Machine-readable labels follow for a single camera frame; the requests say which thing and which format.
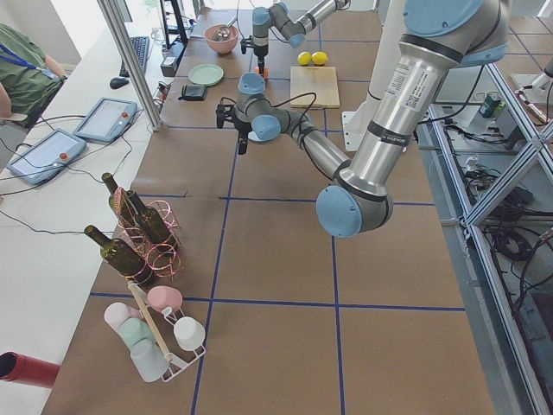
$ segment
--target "bottle neck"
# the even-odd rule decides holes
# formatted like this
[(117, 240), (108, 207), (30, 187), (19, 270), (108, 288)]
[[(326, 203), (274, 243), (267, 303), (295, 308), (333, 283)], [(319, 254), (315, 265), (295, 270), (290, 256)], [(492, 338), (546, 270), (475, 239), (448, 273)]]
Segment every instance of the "bottle neck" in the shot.
[(89, 225), (85, 228), (85, 235), (92, 239), (100, 246), (106, 246), (111, 242), (107, 236), (101, 233), (95, 226)]
[(104, 173), (102, 175), (102, 182), (104, 182), (105, 186), (110, 191), (110, 194), (114, 195), (115, 191), (118, 189), (118, 184), (111, 173)]
[(130, 203), (132, 203), (132, 206), (135, 207), (139, 214), (142, 214), (146, 211), (146, 205), (144, 205), (144, 202), (140, 199), (140, 197), (138, 197), (137, 192), (135, 192), (134, 190), (128, 190), (126, 194)]

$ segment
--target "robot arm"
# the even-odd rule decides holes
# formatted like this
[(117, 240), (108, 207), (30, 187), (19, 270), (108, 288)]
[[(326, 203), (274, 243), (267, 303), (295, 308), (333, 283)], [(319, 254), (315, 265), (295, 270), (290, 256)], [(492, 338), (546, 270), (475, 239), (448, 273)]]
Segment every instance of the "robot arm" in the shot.
[(296, 22), (290, 20), (288, 8), (282, 2), (275, 3), (268, 9), (257, 7), (253, 10), (252, 15), (253, 35), (240, 42), (242, 54), (245, 54), (247, 48), (253, 48), (253, 54), (257, 56), (259, 73), (263, 75), (265, 56), (269, 53), (269, 30), (271, 28), (276, 28), (292, 48), (299, 48), (307, 33), (349, 3), (350, 0), (323, 0)]
[(254, 73), (240, 80), (235, 118), (251, 126), (257, 141), (287, 133), (304, 145), (333, 180), (316, 204), (319, 222), (333, 236), (381, 227), (393, 206), (386, 180), (440, 81), (452, 67), (503, 56), (509, 6), (510, 0), (407, 0), (404, 20), (410, 33), (401, 37), (400, 60), (351, 163), (301, 113), (273, 108), (263, 95), (264, 80)]

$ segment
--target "tablet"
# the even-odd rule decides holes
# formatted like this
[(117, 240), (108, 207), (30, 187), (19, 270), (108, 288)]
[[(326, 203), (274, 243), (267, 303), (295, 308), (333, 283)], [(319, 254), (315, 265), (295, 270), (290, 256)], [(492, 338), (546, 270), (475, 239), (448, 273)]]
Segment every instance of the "tablet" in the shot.
[(84, 140), (67, 131), (54, 130), (6, 168), (30, 184), (47, 182), (85, 147)]
[(87, 141), (111, 143), (137, 112), (136, 102), (102, 98), (80, 122), (73, 134)]

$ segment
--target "red cylinder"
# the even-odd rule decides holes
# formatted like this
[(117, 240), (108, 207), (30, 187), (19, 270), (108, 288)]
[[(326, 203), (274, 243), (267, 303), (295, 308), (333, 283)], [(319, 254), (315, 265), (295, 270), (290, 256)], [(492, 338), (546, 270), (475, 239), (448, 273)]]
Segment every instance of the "red cylinder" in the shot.
[(25, 354), (7, 352), (0, 355), (0, 380), (51, 388), (59, 371), (59, 365)]

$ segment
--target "wooden stick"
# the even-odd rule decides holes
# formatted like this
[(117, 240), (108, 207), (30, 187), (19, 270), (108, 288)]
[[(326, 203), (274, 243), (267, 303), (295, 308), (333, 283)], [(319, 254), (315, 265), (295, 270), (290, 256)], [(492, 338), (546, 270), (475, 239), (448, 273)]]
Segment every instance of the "wooden stick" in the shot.
[(132, 293), (132, 296), (135, 298), (135, 301), (138, 304), (138, 308), (142, 312), (142, 315), (144, 316), (144, 319), (146, 320), (146, 323), (148, 324), (149, 329), (152, 330), (152, 333), (156, 338), (156, 342), (159, 345), (159, 348), (162, 350), (163, 356), (165, 356), (165, 360), (172, 361), (173, 358), (171, 357), (171, 352), (169, 352), (167, 344), (165, 344), (165, 341), (163, 340), (162, 334), (159, 332), (159, 329), (157, 328), (156, 323), (152, 319), (152, 316), (149, 314), (148, 307), (146, 307), (146, 304), (140, 297), (140, 293), (138, 292), (137, 285), (134, 283), (129, 284), (129, 290)]

